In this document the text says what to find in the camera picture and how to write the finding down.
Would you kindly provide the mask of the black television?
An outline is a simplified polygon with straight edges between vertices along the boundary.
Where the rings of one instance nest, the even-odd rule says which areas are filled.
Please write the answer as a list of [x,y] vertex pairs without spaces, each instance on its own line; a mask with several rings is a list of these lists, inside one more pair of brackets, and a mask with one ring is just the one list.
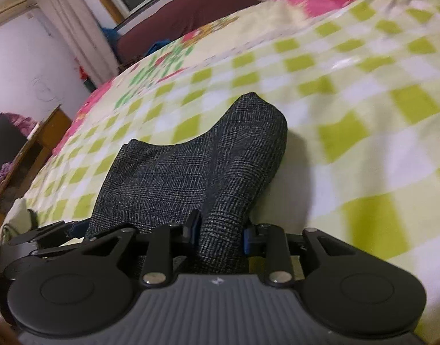
[[22,132],[6,115],[0,114],[0,170],[5,163],[14,160],[26,142]]

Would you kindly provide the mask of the folded beige garment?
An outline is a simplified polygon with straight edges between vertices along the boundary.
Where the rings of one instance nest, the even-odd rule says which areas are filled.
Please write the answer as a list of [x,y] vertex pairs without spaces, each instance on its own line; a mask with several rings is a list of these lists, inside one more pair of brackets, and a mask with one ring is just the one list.
[[16,199],[0,228],[0,243],[7,244],[11,239],[37,227],[36,213],[28,208],[26,199]]

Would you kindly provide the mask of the left beige curtain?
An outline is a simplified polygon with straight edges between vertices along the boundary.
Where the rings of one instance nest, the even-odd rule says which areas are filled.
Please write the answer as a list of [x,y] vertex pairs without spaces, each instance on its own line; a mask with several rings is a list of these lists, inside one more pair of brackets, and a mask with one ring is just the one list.
[[96,86],[118,75],[118,61],[84,0],[35,0]]

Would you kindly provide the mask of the green checked plastic sheet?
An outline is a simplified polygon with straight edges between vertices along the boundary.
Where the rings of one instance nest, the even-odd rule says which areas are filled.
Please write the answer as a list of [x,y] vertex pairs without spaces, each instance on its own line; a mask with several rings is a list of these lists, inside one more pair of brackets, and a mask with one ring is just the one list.
[[113,80],[26,194],[40,223],[92,214],[131,139],[187,141],[255,92],[288,123],[252,218],[316,227],[417,276],[440,337],[440,0],[359,0],[305,29],[208,55],[164,51]]

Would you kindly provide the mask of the maroon sofa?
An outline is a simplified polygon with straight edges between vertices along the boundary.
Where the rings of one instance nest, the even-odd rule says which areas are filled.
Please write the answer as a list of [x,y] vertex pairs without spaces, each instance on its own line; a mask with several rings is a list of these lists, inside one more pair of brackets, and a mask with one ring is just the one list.
[[121,35],[116,44],[118,60],[126,64],[145,55],[158,41],[174,41],[217,19],[256,5],[258,0],[173,0]]

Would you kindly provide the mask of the floral pink yellow bedspread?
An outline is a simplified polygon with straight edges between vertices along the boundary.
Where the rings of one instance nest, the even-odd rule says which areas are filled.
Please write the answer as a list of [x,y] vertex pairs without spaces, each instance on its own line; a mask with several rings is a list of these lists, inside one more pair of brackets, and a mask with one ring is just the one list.
[[174,41],[158,41],[125,64],[124,72],[152,87],[209,58],[284,29],[302,29],[326,13],[356,0],[269,0],[191,31]]

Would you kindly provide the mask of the dark grey checked pants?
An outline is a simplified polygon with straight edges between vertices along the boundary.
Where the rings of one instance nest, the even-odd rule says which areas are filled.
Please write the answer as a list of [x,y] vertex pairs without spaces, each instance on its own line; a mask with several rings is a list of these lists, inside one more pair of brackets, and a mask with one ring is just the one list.
[[283,158],[288,126],[255,93],[239,97],[204,134],[168,146],[133,139],[114,159],[87,230],[121,224],[148,234],[200,212],[198,273],[242,273],[243,231]]

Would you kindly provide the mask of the pink floral cloth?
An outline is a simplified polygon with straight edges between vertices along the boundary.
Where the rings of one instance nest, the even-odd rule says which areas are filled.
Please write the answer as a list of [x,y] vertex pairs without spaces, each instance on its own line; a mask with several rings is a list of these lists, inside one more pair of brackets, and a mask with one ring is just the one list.
[[[6,115],[10,120],[10,122],[22,132],[22,134],[26,137],[28,141],[28,136],[37,125],[35,121],[33,121],[31,118],[26,118],[19,114],[11,114],[11,113],[0,113],[0,114]],[[12,163],[13,161],[5,163],[1,167],[0,182],[7,176],[8,171],[11,169]]]

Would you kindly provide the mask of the wooden side cabinet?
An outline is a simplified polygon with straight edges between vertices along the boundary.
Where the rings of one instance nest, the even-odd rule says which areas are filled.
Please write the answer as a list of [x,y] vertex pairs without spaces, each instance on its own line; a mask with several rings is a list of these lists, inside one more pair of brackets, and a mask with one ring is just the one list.
[[10,172],[0,185],[0,227],[14,200],[23,197],[28,191],[70,126],[71,119],[58,105],[33,130],[32,136],[15,157]]

